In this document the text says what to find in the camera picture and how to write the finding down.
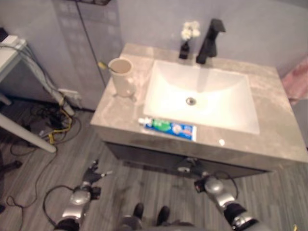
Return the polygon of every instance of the pink towel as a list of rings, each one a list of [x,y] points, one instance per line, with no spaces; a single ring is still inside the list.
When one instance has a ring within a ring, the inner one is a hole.
[[[282,79],[282,84],[292,105],[308,99],[308,57]]]

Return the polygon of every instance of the gray marble countertop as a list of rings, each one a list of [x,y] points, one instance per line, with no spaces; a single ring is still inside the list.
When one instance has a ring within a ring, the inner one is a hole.
[[[275,68],[208,59],[205,67],[248,76],[260,134],[195,124],[197,139],[193,142],[147,130],[138,124],[138,118],[145,117],[143,107],[154,61],[195,64],[195,58],[179,60],[178,52],[134,44],[126,44],[121,57],[134,65],[137,91],[134,98],[119,97],[113,81],[109,81],[91,121],[104,141],[263,170],[308,163],[304,141]]]

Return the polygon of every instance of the table leg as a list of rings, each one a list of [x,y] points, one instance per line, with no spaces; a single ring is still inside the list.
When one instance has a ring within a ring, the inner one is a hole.
[[[46,150],[47,152],[54,153],[57,150],[55,146],[51,145],[50,143],[38,137],[37,135],[26,130],[22,126],[16,124],[14,121],[5,117],[1,113],[0,113],[0,127],[36,145],[37,147]]]
[[[3,102],[5,105],[11,105],[12,101],[10,101],[5,95],[0,93],[0,101]]]

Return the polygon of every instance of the sink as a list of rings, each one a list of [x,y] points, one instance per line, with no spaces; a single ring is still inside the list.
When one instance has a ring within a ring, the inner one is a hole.
[[[143,112],[259,134],[248,78],[235,72],[155,61]]]

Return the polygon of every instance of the wall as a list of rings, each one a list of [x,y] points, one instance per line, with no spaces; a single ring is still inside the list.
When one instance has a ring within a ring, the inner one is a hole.
[[[83,40],[83,45],[76,51],[75,56],[70,53],[71,47],[67,45],[61,32],[51,0],[0,0],[0,25],[10,34],[27,40],[56,86],[77,90],[82,96],[84,107],[96,108],[104,84],[95,69],[96,64],[89,45],[84,40],[83,31],[79,30],[81,36],[78,38]],[[0,85],[1,92],[50,101],[41,86],[36,84],[35,80],[32,81],[34,78],[27,76],[29,71],[24,65],[20,64],[16,69],[19,71],[11,73]]]
[[[211,18],[227,32],[217,39],[218,57],[271,65],[284,75],[308,52],[307,0],[118,0],[125,42],[179,50],[185,21],[197,20],[202,34]]]
[[[197,52],[214,17],[227,30],[218,36],[218,57],[272,65],[283,76],[308,52],[307,0],[112,0],[80,9],[95,54],[105,62],[127,42],[179,50],[182,24],[192,20],[201,23],[192,44]],[[79,91],[83,105],[95,109],[104,85],[74,2],[0,0],[0,23],[29,41],[57,86]]]

